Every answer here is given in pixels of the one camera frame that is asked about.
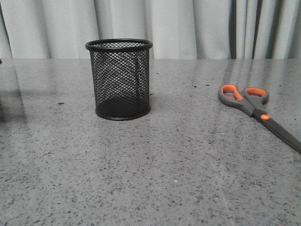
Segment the grey and orange scissors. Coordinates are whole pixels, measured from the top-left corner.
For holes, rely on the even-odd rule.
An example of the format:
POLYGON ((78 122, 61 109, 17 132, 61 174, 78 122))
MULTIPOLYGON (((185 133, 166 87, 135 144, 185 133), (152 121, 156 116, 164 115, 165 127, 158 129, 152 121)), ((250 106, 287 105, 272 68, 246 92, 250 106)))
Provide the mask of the grey and orange scissors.
POLYGON ((301 142, 274 121, 265 111, 264 105, 269 99, 268 91, 250 87, 240 92, 236 85, 227 84, 219 88, 218 98, 224 105, 237 108, 255 118, 292 149, 298 153, 301 152, 301 142))

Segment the black mesh pen holder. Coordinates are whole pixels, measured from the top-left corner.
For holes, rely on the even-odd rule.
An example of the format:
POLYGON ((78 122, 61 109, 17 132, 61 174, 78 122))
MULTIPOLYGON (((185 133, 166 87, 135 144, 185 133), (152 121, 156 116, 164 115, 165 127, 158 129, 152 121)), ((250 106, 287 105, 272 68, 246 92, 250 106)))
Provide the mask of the black mesh pen holder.
POLYGON ((104 39, 85 44, 90 53, 95 112, 104 119, 132 120, 150 107, 149 51, 141 39, 104 39))

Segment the grey pleated curtain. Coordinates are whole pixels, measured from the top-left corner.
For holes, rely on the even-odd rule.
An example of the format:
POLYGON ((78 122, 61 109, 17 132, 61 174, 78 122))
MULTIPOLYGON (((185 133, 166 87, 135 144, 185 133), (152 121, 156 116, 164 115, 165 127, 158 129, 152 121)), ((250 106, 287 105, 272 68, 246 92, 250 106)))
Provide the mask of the grey pleated curtain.
POLYGON ((2 58, 88 58, 91 40, 153 42, 156 59, 301 56, 298 0, 3 0, 2 58))

